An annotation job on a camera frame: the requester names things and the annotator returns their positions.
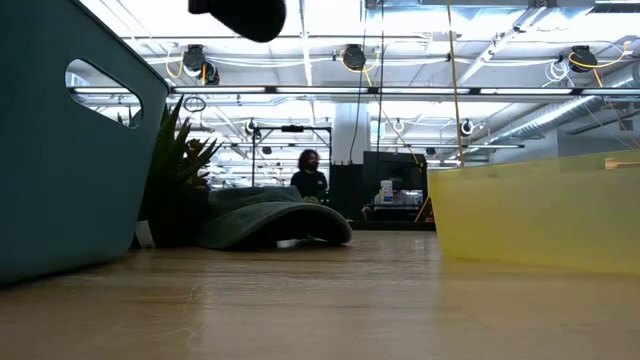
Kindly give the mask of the dark blue denim cap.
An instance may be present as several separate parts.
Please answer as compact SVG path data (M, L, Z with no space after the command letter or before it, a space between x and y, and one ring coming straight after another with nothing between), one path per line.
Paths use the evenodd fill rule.
M287 6L285 0L188 0L188 12L210 14L241 37L267 43L281 33Z

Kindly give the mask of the person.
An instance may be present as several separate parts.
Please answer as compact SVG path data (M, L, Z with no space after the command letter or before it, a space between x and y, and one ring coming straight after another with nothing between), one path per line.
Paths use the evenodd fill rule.
M319 170L319 160L313 149L305 149L298 158L298 171L293 174L290 185L304 199L319 201L328 189L326 176Z

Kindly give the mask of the black cabinet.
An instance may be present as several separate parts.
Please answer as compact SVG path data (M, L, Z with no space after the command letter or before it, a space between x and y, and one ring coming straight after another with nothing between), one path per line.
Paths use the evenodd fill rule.
M393 203L380 203L380 182L393 181ZM352 221L413 221L426 198L422 155L366 151L360 164L330 167L328 205Z

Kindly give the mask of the long ceiling light bar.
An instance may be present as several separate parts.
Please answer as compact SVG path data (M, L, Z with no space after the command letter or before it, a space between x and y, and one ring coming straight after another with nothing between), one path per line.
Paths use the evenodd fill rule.
M223 86L171 87L170 94L303 94L303 95L480 95L480 96L640 96L640 88L454 88L447 87L308 87Z

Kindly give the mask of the camouflage green cap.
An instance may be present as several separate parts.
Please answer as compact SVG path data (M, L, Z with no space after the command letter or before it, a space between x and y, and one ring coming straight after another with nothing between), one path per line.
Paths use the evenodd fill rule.
M221 144L189 136L190 119L180 117L187 100L182 96L174 106L163 108L131 243L134 249L191 246L209 212L208 173L203 168Z

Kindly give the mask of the yellow plastic bin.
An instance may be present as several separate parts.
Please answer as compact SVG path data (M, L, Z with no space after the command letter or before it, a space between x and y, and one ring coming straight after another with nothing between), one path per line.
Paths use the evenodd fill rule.
M431 171L443 255L640 276L640 150Z

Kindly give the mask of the teal plastic bin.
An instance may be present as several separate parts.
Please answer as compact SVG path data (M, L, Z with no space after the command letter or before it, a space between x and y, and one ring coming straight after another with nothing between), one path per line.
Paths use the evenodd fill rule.
M75 60L137 96L133 127L71 97ZM0 0L0 287L127 251L167 95L79 0Z

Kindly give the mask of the silver ceiling duct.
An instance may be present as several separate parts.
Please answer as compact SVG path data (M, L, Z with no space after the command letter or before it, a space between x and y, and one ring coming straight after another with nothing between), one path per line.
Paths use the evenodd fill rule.
M605 97L640 96L640 60L606 77L603 85L603 88L584 88L579 96L565 102L543 106L493 133L488 142L500 143L511 138L526 139L543 134L586 116L604 105Z

